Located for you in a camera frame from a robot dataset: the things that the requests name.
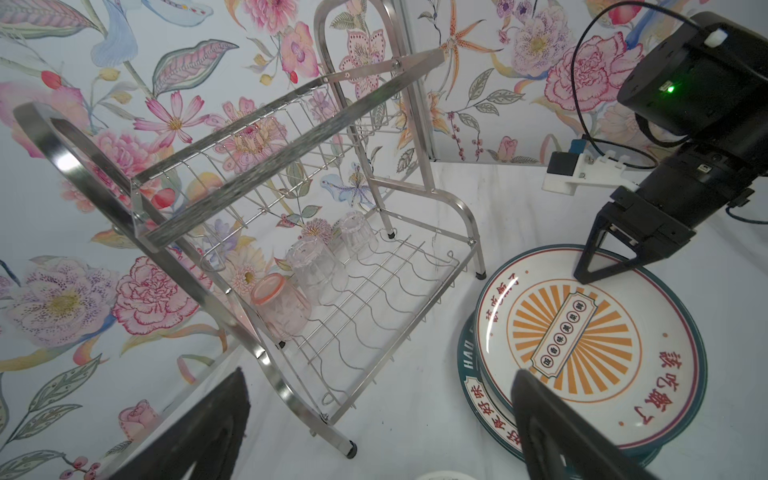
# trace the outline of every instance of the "wallpaper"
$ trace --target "wallpaper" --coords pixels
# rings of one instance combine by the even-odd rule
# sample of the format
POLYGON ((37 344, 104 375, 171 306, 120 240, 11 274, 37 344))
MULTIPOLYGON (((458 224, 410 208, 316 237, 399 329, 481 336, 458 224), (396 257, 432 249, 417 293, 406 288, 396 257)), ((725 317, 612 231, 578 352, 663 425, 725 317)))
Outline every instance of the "wallpaper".
MULTIPOLYGON (((407 2, 415 50, 441 48, 445 63, 426 78, 435 149, 442 161, 546 164, 584 131, 575 113, 570 65, 576 41, 617 0, 415 0, 407 2)), ((685 15, 714 10, 751 23, 758 2, 659 0, 685 15)), ((621 6, 590 30, 575 62, 579 108, 589 133, 663 157, 616 102, 624 80, 678 25, 662 14, 621 6)), ((750 25, 765 33, 762 25, 750 25)), ((662 139, 673 137, 655 125, 662 139)), ((650 161, 633 154, 633 161, 650 161)))
MULTIPOLYGON (((134 176, 321 74, 310 27, 317 0, 201 1, 0 0, 3 480, 97 478, 232 346, 212 318, 63 180, 12 116, 28 101, 49 104, 134 176)), ((381 20, 368 10, 365 0, 352 0, 329 16, 335 69, 391 57, 381 20)), ((384 81, 363 78, 345 84, 345 93, 354 100, 384 81)), ((401 137, 412 135, 399 106, 394 99, 382 108, 392 123, 389 136, 366 142, 384 177, 402 178, 415 168, 412 148, 397 151, 401 137)), ((324 90, 306 107, 315 123, 337 112, 324 90)), ((284 146, 292 128, 278 116, 261 127, 222 142, 231 152, 222 165, 226 174, 263 161, 284 146)), ((338 135, 331 149, 335 154, 348 143, 338 135)), ((94 174, 130 204, 103 172, 94 174)), ((196 183, 163 179, 142 192, 172 212, 222 181, 202 172, 196 183)), ((217 251, 222 275, 245 297, 268 273, 290 275, 283 259, 297 238, 330 242, 346 211, 373 206, 353 154, 305 187, 217 251)), ((226 235, 237 225, 218 220, 215 228, 226 235)), ((205 272, 176 254, 210 287, 205 272)))

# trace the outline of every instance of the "orange sunburst pattern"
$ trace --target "orange sunburst pattern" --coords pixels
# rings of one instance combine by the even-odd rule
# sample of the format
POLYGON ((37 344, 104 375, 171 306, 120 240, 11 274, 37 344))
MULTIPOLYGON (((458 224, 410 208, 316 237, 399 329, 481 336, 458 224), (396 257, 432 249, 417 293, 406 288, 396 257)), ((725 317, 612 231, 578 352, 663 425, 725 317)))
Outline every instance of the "orange sunburst pattern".
POLYGON ((569 280, 539 283, 515 301, 508 341, 521 368, 534 372, 564 399, 601 402, 624 390, 640 365, 641 342, 632 319, 615 299, 593 286, 569 280), (570 293, 592 298, 598 308, 556 378, 531 367, 531 357, 570 293))

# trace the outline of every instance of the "clear glass cup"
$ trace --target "clear glass cup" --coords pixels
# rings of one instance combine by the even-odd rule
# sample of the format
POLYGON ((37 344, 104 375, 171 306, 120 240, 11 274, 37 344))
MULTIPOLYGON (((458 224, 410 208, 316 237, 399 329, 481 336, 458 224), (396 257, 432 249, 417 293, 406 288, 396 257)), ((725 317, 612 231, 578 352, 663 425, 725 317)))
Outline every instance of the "clear glass cup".
POLYGON ((301 333, 312 312, 309 300, 279 273, 261 279, 250 299, 266 327, 279 340, 301 333))
POLYGON ((366 217, 357 210, 347 212, 339 222, 341 238, 349 256, 358 260, 370 257, 379 248, 379 239, 366 217))
POLYGON ((318 237, 299 239, 288 250, 286 261, 313 305, 333 303, 349 281, 344 265, 318 237))

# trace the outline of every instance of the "dish rack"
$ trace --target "dish rack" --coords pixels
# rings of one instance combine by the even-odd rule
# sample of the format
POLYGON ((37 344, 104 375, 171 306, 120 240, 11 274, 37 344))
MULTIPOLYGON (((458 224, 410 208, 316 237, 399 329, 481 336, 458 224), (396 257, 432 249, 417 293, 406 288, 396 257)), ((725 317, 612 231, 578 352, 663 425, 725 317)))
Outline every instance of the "dish rack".
POLYGON ((429 164, 431 121, 419 79, 443 63, 442 51, 405 55, 402 19, 392 0, 369 0, 384 23, 392 59, 335 72, 326 44, 326 18, 344 2, 325 0, 315 13, 324 76, 135 177, 126 177, 89 137, 46 104, 24 104, 14 115, 35 145, 114 229, 134 241, 256 357, 272 387, 312 434, 352 458, 355 443, 334 425, 355 406, 364 388, 375 382, 386 360, 392 359, 468 263, 474 260, 481 280, 485 265, 472 212, 455 195, 435 187, 429 164), (382 74, 391 74, 392 79, 354 103, 346 100, 341 82, 382 74), (338 112, 316 122, 308 110, 310 99, 318 94, 332 95, 338 112), (395 115, 386 111, 386 102, 396 95, 413 132, 416 164, 412 168, 418 165, 423 184, 377 177, 366 154, 365 146, 375 133, 400 133, 388 128, 395 115), (233 153, 238 145, 245 145, 253 155, 242 155, 243 148, 233 153), (379 247, 364 260, 344 262, 350 277, 346 290, 333 304, 313 309, 304 331, 282 343, 265 327, 248 296, 224 278, 224 248, 260 218, 290 221, 280 213, 284 201, 309 190, 317 174, 335 167, 352 151, 375 203, 367 216, 378 214, 381 220, 379 247), (204 170, 216 173, 206 176, 201 173, 204 170), (150 192, 169 185, 179 193, 180 205, 169 208, 153 203, 150 192), (388 210, 382 196, 385 189, 389 194, 404 192, 448 204, 464 220, 466 235, 388 210), (234 227, 222 233, 217 220, 234 227), (392 220, 401 223, 399 231, 392 220), (419 232, 427 240, 441 236, 457 247, 444 256, 434 255, 424 248, 425 241, 415 240, 419 232), (456 254, 454 250, 463 251, 456 254))

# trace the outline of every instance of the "red berry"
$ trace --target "red berry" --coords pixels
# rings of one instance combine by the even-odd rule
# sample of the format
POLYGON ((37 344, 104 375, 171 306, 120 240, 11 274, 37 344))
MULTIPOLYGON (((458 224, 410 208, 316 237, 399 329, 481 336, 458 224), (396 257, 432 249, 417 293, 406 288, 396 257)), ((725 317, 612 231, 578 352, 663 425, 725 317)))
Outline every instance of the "red berry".
POLYGON ((45 70, 40 74, 40 78, 46 87, 56 90, 61 87, 61 77, 53 71, 45 70))
MULTIPOLYGON (((159 209, 164 209, 167 207, 170 207, 174 204, 174 201, 176 200, 176 192, 174 192, 173 188, 164 188, 163 190, 160 190, 157 192, 154 197, 152 197, 152 204, 159 209)), ((83 464, 88 463, 88 459, 85 458, 85 461, 83 464)))

